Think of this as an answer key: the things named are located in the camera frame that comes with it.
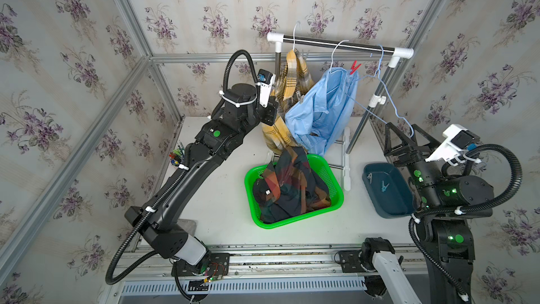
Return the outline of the light blue shirt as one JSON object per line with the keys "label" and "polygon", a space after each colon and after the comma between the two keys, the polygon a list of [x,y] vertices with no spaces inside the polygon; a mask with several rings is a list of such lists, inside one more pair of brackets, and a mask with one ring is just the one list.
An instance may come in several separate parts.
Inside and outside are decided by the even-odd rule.
{"label": "light blue shirt", "polygon": [[354,110],[359,83],[356,72],[330,68],[285,114],[285,124],[294,140],[310,154],[325,156],[341,136]]}

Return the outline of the yellow plaid shirt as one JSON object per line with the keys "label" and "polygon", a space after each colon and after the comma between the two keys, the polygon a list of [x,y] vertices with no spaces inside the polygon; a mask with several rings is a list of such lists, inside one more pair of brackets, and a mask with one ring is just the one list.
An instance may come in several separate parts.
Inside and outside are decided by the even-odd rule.
{"label": "yellow plaid shirt", "polygon": [[298,146],[285,124],[285,114],[314,86],[305,57],[298,50],[287,53],[283,70],[271,93],[278,103],[277,117],[273,125],[262,125],[267,147],[277,155],[288,146]]}

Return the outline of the teal clothespin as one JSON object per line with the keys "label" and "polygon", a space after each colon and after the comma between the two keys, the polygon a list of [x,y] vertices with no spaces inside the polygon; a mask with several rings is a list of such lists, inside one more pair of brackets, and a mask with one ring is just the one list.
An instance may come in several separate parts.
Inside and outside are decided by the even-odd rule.
{"label": "teal clothespin", "polygon": [[381,182],[381,192],[384,193],[388,189],[389,184],[385,184],[384,181]]}

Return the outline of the dark multicolour plaid shirt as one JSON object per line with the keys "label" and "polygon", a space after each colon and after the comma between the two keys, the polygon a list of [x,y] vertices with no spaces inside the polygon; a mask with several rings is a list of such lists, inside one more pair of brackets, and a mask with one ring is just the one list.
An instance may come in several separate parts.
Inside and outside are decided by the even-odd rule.
{"label": "dark multicolour plaid shirt", "polygon": [[327,184],[312,170],[301,146],[286,147],[276,163],[269,163],[252,194],[267,225],[332,205]]}

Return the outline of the light blue wire hanger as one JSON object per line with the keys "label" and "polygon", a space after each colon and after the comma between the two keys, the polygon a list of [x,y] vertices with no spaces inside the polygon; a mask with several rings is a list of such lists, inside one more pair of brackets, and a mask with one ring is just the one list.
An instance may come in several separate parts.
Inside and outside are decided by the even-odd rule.
{"label": "light blue wire hanger", "polygon": [[[412,124],[406,119],[405,116],[402,116],[402,115],[399,114],[398,108],[397,108],[395,102],[393,101],[392,95],[391,95],[391,93],[390,93],[390,91],[388,89],[388,85],[382,80],[382,77],[381,77],[381,68],[382,68],[382,65],[383,65],[382,60],[383,60],[383,58],[385,57],[385,55],[388,52],[386,52],[381,45],[379,45],[378,47],[379,47],[378,50],[381,51],[381,55],[377,60],[377,68],[375,69],[374,74],[365,75],[364,77],[360,77],[359,79],[355,79],[352,82],[353,83],[358,83],[359,81],[361,81],[361,80],[363,80],[364,78],[367,78],[367,77],[377,79],[379,81],[379,83],[382,85],[383,91],[385,92],[385,96],[383,97],[382,93],[380,93],[380,94],[374,93],[372,95],[372,97],[370,98],[368,106],[370,108],[375,108],[375,107],[377,107],[379,105],[383,105],[387,101],[389,101],[390,104],[392,105],[392,108],[394,109],[396,118],[398,120],[404,121],[405,124],[409,127],[409,131],[410,131],[409,137],[412,138],[413,135],[415,135],[415,131],[413,129]],[[388,61],[388,69],[396,68],[401,59],[409,60],[409,59],[411,59],[413,57],[413,55],[414,55],[414,50],[411,49],[411,48],[402,48],[402,47],[394,48],[394,52],[390,56],[390,60]]]}

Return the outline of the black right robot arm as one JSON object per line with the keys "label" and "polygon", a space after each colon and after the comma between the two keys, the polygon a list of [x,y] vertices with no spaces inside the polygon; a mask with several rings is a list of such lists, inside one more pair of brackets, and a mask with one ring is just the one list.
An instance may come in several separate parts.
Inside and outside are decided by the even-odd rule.
{"label": "black right robot arm", "polygon": [[[481,154],[492,151],[510,168],[509,185],[495,194],[472,174]],[[370,163],[362,180],[381,218],[408,218],[412,242],[427,263],[430,298],[435,303],[470,303],[475,260],[469,221],[488,218],[515,196],[523,181],[517,156],[498,144],[481,144],[461,125],[450,125],[438,141],[418,125],[409,134],[385,126],[384,154],[392,163]]]}

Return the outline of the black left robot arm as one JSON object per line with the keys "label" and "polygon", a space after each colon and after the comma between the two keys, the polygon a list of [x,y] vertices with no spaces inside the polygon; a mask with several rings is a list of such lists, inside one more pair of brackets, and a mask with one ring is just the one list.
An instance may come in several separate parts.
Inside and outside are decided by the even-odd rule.
{"label": "black left robot arm", "polygon": [[[132,206],[125,218],[132,230],[121,243],[105,273],[109,286],[119,283],[143,262],[160,256],[174,263],[185,263],[195,276],[211,265],[211,252],[188,233],[178,220],[188,202],[204,181],[243,144],[259,124],[272,124],[277,117],[277,102],[271,97],[276,76],[255,70],[252,56],[244,49],[234,52],[226,64],[220,100],[192,143],[184,149],[176,171],[159,192],[142,206]],[[152,248],[124,271],[114,272],[122,255],[136,235]]]}

